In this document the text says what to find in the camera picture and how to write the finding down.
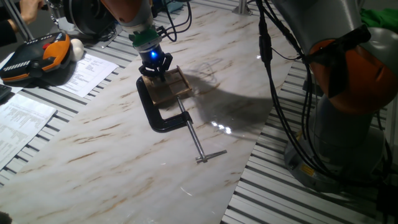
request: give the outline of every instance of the wooden piece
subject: wooden piece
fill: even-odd
[[[142,76],[154,105],[173,99],[177,95],[186,94],[192,90],[187,78],[180,67],[164,73],[166,79],[162,82],[159,78]]]

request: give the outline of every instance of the electrical wire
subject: electrical wire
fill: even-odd
[[[191,23],[192,23],[192,10],[191,10],[191,5],[190,5],[189,1],[187,1],[187,7],[188,7],[188,17],[187,17],[187,20],[186,20],[185,22],[179,24],[179,25],[174,26],[174,27],[177,28],[177,27],[183,26],[183,25],[185,25],[185,24],[188,23],[188,22],[189,22],[189,25],[188,25],[188,27],[187,27],[184,31],[178,31],[178,32],[177,32],[178,34],[181,33],[181,32],[185,32],[185,31],[188,30],[189,27],[191,26]]]
[[[260,28],[260,41],[265,41],[263,38],[264,33],[262,33],[262,31],[264,32],[264,30],[267,30],[266,28],[266,23],[265,23],[265,17],[264,14],[267,15],[267,17],[278,27],[278,29],[286,36],[287,40],[293,45],[293,47],[295,48],[295,50],[298,52],[298,54],[304,58],[304,54],[301,51],[301,48],[299,47],[297,41],[295,40],[294,36],[290,33],[290,31],[283,25],[283,23],[278,20],[278,18],[276,17],[275,13],[273,12],[271,5],[266,1],[267,7],[269,8],[269,10],[271,11],[271,13],[269,13],[265,7],[262,5],[262,0],[256,0],[256,4],[259,8],[259,12],[260,12],[260,24],[259,24],[259,28]],[[267,49],[263,49],[264,48],[264,43],[260,44],[261,49],[260,52],[262,53],[263,51],[267,51]],[[317,155],[315,149],[313,148],[311,139],[308,138],[308,143],[310,145],[310,149],[313,152],[313,158],[315,161],[313,161],[311,158],[309,158],[308,154],[303,150],[302,146],[299,144],[299,142],[297,141],[296,137],[293,136],[290,126],[283,114],[283,111],[280,107],[279,104],[279,100],[277,97],[277,93],[275,90],[275,86],[273,84],[272,81],[272,75],[271,75],[271,59],[272,56],[268,55],[267,57],[263,57],[264,59],[264,65],[266,67],[267,73],[268,73],[268,77],[270,80],[270,86],[271,86],[271,95],[272,95],[272,100],[275,106],[275,110],[278,113],[278,116],[280,118],[280,121],[282,123],[282,126],[286,132],[287,137],[289,138],[289,141],[292,143],[294,149],[297,151],[297,153],[299,154],[299,156],[302,158],[302,160],[312,169],[314,169],[315,171],[317,171],[318,173],[325,175],[333,180],[337,180],[338,182],[341,182],[342,184],[346,184],[346,185],[354,185],[354,186],[358,186],[358,187],[370,187],[370,186],[376,186],[377,184],[380,184],[383,179],[382,178],[378,178],[375,180],[372,180],[370,182],[360,182],[360,181],[355,181],[355,180],[347,180],[344,179],[340,176],[337,176],[335,174],[332,174],[327,167],[324,165],[324,163],[320,160],[319,156]],[[308,63],[305,63],[306,69],[307,69],[307,94],[306,94],[306,99],[308,99],[308,109],[307,109],[307,118],[306,118],[306,127],[305,129],[303,129],[303,134],[307,133],[307,135],[309,136],[309,117],[310,117],[310,109],[311,109],[311,105],[312,105],[312,75],[310,73],[310,67]]]
[[[170,37],[169,33],[167,33],[167,32],[165,32],[165,35],[167,36],[167,38],[169,38],[169,40],[170,40],[171,42],[176,42],[176,41],[177,41],[177,31],[175,31],[175,26],[174,26],[174,23],[173,23],[173,19],[172,19],[171,15],[170,15],[169,9],[167,8],[166,0],[163,0],[163,4],[165,5],[165,10],[166,10],[167,17],[169,18],[171,27],[173,28],[174,39],[172,39],[172,38]]]
[[[174,23],[173,23],[173,20],[172,20],[172,18],[171,18],[170,12],[169,12],[169,9],[167,8],[167,4],[164,3],[164,4],[165,4],[165,11],[166,11],[166,13],[167,13],[167,17],[169,18],[169,21],[170,21],[171,26],[170,26],[169,28],[167,28],[167,29],[164,30],[164,35],[162,36],[162,38],[168,37],[168,38],[170,39],[170,41],[172,41],[172,42],[176,42],[176,41],[177,41],[177,34],[180,34],[180,33],[182,33],[182,32],[187,31],[187,30],[191,27],[191,25],[192,25],[192,9],[191,9],[191,5],[190,5],[189,1],[178,1],[178,2],[185,2],[185,3],[187,4],[187,7],[188,7],[188,17],[187,17],[187,20],[186,20],[185,22],[183,22],[183,23],[181,23],[181,24],[179,24],[179,25],[176,25],[176,26],[175,26]],[[189,22],[189,24],[188,24],[188,27],[187,27],[187,28],[185,28],[184,30],[176,31],[176,29],[175,29],[176,27],[183,26],[183,25],[185,25],[185,24],[188,23],[188,22]],[[174,34],[174,39],[172,39],[172,38],[170,37],[170,34]]]
[[[278,51],[276,51],[274,48],[272,48],[272,50],[273,50],[277,55],[281,56],[282,58],[284,58],[284,59],[286,59],[286,60],[298,60],[298,59],[301,59],[300,56],[298,56],[297,58],[288,58],[288,57],[283,56],[281,53],[279,53]]]

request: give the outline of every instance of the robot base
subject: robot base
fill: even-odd
[[[298,141],[307,154],[312,157],[313,154],[310,151],[308,141],[304,140],[303,137],[300,137]],[[374,170],[380,167],[383,150],[384,133],[371,128],[362,145],[354,149],[345,150],[351,151],[350,157],[352,157],[352,160],[350,163],[344,165],[330,164],[325,162],[328,158],[322,157],[322,155],[319,156],[332,173],[339,174],[345,179],[368,182],[374,178],[372,175]],[[344,191],[346,187],[342,183],[310,168],[297,154],[290,142],[285,149],[284,160],[289,172],[306,187],[325,193],[338,193]]]

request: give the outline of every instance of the black cable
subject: black cable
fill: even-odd
[[[189,1],[187,1],[187,7],[188,7],[188,18],[187,19],[189,19],[189,24],[188,24],[187,28],[185,28],[184,30],[177,31],[178,34],[187,31],[192,25],[192,9],[191,9],[191,5],[190,5]]]
[[[298,59],[301,59],[300,56],[298,56],[297,58],[288,58],[288,57],[283,56],[281,53],[279,53],[278,51],[276,51],[274,48],[272,48],[272,50],[273,50],[275,53],[277,53],[279,56],[281,56],[282,58],[284,58],[284,59],[286,59],[286,60],[298,60]]]
[[[260,24],[259,24],[259,28],[260,28],[260,34],[261,35],[266,35],[266,37],[260,37],[260,44],[262,43],[262,38],[268,38],[268,42],[264,43],[262,47],[271,47],[271,37],[269,37],[269,34],[267,32],[267,24],[266,24],[266,20],[264,17],[264,14],[262,13],[262,10],[265,8],[262,6],[262,0],[256,0],[257,6],[260,10]],[[308,154],[306,154],[303,150],[303,148],[301,147],[300,143],[297,141],[296,137],[293,136],[292,134],[292,130],[289,126],[289,123],[287,122],[284,113],[280,107],[279,104],[279,99],[277,97],[277,93],[276,93],[276,89],[275,89],[275,85],[274,82],[272,80],[272,75],[271,75],[271,58],[272,58],[272,53],[269,53],[270,50],[268,51],[268,54],[270,55],[266,55],[264,53],[265,49],[260,49],[260,53],[261,53],[261,59],[264,62],[264,65],[266,66],[267,69],[267,73],[268,73],[268,77],[270,80],[270,86],[271,86],[271,95],[272,95],[272,100],[275,106],[275,110],[279,116],[280,122],[282,123],[282,126],[286,132],[286,135],[289,139],[289,141],[292,143],[293,147],[296,149],[297,153],[299,154],[299,156],[303,159],[303,161],[305,161],[306,164],[308,164],[312,169],[315,169],[315,164],[313,163],[313,161],[311,160],[311,158],[309,158]]]
[[[263,35],[262,34],[262,30],[264,30],[264,28],[261,27],[262,23],[264,23],[264,25],[266,26],[265,18],[264,18],[264,14],[266,14],[268,16],[268,18],[286,36],[287,40],[293,45],[293,47],[298,52],[298,54],[301,57],[304,57],[304,54],[302,53],[301,48],[299,47],[297,41],[295,40],[294,36],[290,33],[290,31],[282,24],[282,22],[280,20],[278,20],[278,18],[272,16],[271,13],[267,12],[267,10],[262,5],[262,0],[256,0],[256,3],[257,3],[257,6],[259,8],[259,11],[260,11],[260,20],[261,20],[260,24],[259,24],[260,35]],[[264,47],[264,46],[262,44],[260,44],[260,46],[261,46],[260,52],[262,53],[264,51],[264,49],[262,49],[262,47]],[[342,184],[348,184],[348,185],[354,185],[354,186],[360,186],[360,187],[370,187],[370,186],[375,186],[377,184],[380,184],[383,181],[383,179],[380,179],[380,178],[376,179],[376,180],[373,180],[371,182],[358,182],[358,181],[354,181],[354,180],[346,180],[346,179],[341,178],[340,176],[332,174],[327,169],[327,167],[324,165],[324,163],[319,159],[317,153],[315,152],[315,150],[314,150],[314,148],[312,146],[311,140],[309,140],[309,143],[310,143],[311,150],[313,151],[313,154],[314,154],[313,157],[316,160],[316,162],[312,163],[313,161],[311,159],[308,159],[308,155],[305,153],[305,151],[303,150],[302,146],[299,144],[297,139],[294,136],[292,137],[292,132],[291,132],[290,126],[289,126],[286,118],[284,117],[283,111],[282,111],[282,109],[280,107],[279,100],[278,100],[278,97],[277,97],[277,94],[276,94],[276,90],[275,90],[275,86],[274,86],[273,81],[272,81],[272,75],[271,75],[271,66],[270,66],[270,64],[271,64],[272,56],[269,56],[269,58],[267,58],[267,57],[263,57],[263,55],[262,55],[262,58],[264,59],[263,62],[264,62],[264,65],[267,68],[267,73],[268,73],[268,76],[270,78],[272,100],[274,102],[275,110],[277,111],[277,113],[279,115],[279,119],[280,119],[280,121],[282,123],[282,126],[284,127],[284,130],[286,132],[287,137],[289,138],[289,141],[292,143],[293,147],[295,148],[295,150],[297,151],[299,156],[303,159],[303,161],[305,163],[307,163],[307,165],[310,166],[312,169],[314,169],[317,172],[319,172],[320,174],[323,174],[323,175],[325,175],[325,176],[327,176],[327,177],[329,177],[331,179],[337,180],[337,181],[341,182]],[[312,77],[311,77],[311,73],[310,73],[309,64],[305,63],[305,65],[306,65],[306,69],[307,69],[307,79],[308,79],[307,81],[308,81],[308,84],[310,85],[310,88],[307,90],[308,91],[308,97],[309,97],[308,110],[307,110],[307,128],[305,130],[303,130],[303,131],[306,131],[307,133],[309,133],[308,120],[309,120],[310,108],[311,108],[311,105],[312,105],[312,86],[311,86],[312,85]]]
[[[172,39],[167,32],[165,32],[165,35],[166,35],[166,37],[169,38],[169,40],[171,42],[176,42],[177,41],[177,32],[175,31],[175,26],[174,26],[174,23],[173,23],[173,19],[170,16],[169,9],[167,8],[166,0],[163,0],[163,4],[165,5],[165,10],[166,10],[167,17],[169,18],[170,24],[171,24],[171,26],[173,28],[173,31],[174,31],[174,39]]]
[[[190,5],[189,5],[189,2],[187,2],[187,5],[189,6],[189,8],[188,8],[188,17],[187,17],[187,20],[186,20],[185,22],[179,24],[179,25],[174,26],[175,28],[180,27],[180,26],[183,26],[183,25],[185,25],[186,23],[189,22],[189,20],[190,20],[190,13],[189,13]]]
[[[185,32],[185,31],[187,31],[187,30],[191,27],[191,24],[192,24],[192,9],[191,9],[191,5],[190,5],[189,1],[186,1],[186,3],[187,3],[187,7],[188,7],[188,17],[187,17],[187,20],[186,20],[185,22],[179,24],[179,25],[176,25],[176,26],[175,26],[174,23],[172,22],[172,18],[171,18],[171,16],[170,16],[169,10],[167,9],[167,7],[165,7],[165,10],[166,10],[167,16],[169,17],[171,26],[170,26],[169,28],[167,28],[166,30],[164,30],[164,34],[165,34],[165,35],[163,35],[162,38],[168,37],[172,42],[176,42],[176,41],[177,41],[177,34],[180,34],[180,33],[182,33],[182,32]],[[183,25],[185,25],[187,22],[189,22],[189,25],[188,25],[187,28],[185,28],[184,30],[176,31],[176,29],[175,29],[176,27],[183,26]],[[172,39],[170,38],[170,34],[173,34],[173,33],[174,33],[175,40],[172,40]]]
[[[293,45],[294,49],[298,52],[298,54],[304,58],[304,54],[301,51],[301,48],[299,47],[297,41],[295,40],[294,36],[290,33],[290,31],[285,27],[285,25],[283,25],[283,23],[277,18],[276,14],[274,13],[273,9],[271,8],[271,5],[265,0],[266,5],[268,7],[268,9],[270,10],[271,13],[267,12],[267,10],[264,8],[264,12],[266,12],[266,14],[268,15],[268,17],[271,20],[274,20],[274,24],[278,27],[278,29],[286,36],[287,40]],[[304,123],[303,123],[303,116],[305,114],[305,107],[306,107],[306,102],[304,104],[304,108],[303,108],[303,115],[302,115],[302,131],[303,131],[303,136],[306,139],[306,136],[308,136],[308,144],[310,145],[310,149],[313,153],[313,158],[315,160],[315,167],[318,171],[323,171],[324,173],[328,174],[326,176],[334,176],[334,174],[332,174],[327,167],[324,165],[324,163],[320,160],[320,158],[318,157],[317,152],[315,151],[315,148],[313,147],[313,144],[311,142],[310,139],[310,132],[309,132],[309,119],[310,119],[310,112],[311,112],[311,105],[312,105],[312,75],[310,73],[310,66],[308,63],[305,63],[305,67],[307,69],[307,93],[306,93],[306,99],[305,101],[307,101],[307,97],[309,97],[308,99],[308,108],[307,108],[307,117],[306,117],[306,126],[304,129]]]

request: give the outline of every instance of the striped table surface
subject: striped table surface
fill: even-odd
[[[239,2],[193,0],[192,5],[195,4],[232,11]],[[254,2],[249,4],[249,8],[254,16],[259,15]],[[175,11],[171,16],[175,19],[180,13],[181,11]],[[154,20],[156,26],[169,25],[169,19],[164,12]],[[58,111],[38,135],[0,170],[0,188],[138,56],[124,31],[104,49],[86,47],[85,50],[96,57],[118,64],[119,68],[84,98],[40,80],[31,83],[19,93],[53,106]],[[295,62],[279,92],[281,106],[293,130],[300,128],[305,94],[302,90],[304,78],[305,67],[301,62]],[[384,108],[381,111],[383,126],[386,125],[386,118],[387,111]],[[373,119],[372,127],[377,127],[377,120]],[[284,167],[283,150],[286,144],[287,137],[276,111],[272,110],[226,208],[222,223],[379,223],[381,218],[375,209],[375,190],[352,189],[340,195],[329,195],[306,189]]]

